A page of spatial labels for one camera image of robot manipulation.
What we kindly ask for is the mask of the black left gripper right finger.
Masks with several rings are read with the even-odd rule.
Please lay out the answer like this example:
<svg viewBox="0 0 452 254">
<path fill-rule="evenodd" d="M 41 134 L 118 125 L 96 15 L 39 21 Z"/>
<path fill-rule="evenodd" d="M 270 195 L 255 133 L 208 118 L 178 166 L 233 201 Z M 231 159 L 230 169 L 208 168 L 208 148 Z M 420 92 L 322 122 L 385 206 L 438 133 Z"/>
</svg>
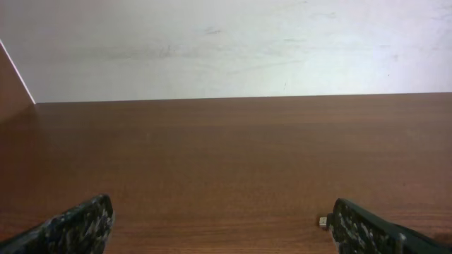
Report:
<svg viewBox="0 0 452 254">
<path fill-rule="evenodd" d="M 344 198 L 338 198 L 326 215 L 326 230 L 339 253 L 451 254 L 446 244 L 386 221 Z"/>
</svg>

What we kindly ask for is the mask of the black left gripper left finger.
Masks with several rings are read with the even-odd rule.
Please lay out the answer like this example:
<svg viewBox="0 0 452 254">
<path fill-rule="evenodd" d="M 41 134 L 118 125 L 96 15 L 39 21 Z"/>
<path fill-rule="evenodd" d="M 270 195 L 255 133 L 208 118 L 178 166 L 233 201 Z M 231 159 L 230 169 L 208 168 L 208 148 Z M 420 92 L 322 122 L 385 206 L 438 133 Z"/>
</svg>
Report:
<svg viewBox="0 0 452 254">
<path fill-rule="evenodd" d="M 114 224 L 110 197 L 96 195 L 1 242 L 1 254 L 103 253 Z"/>
</svg>

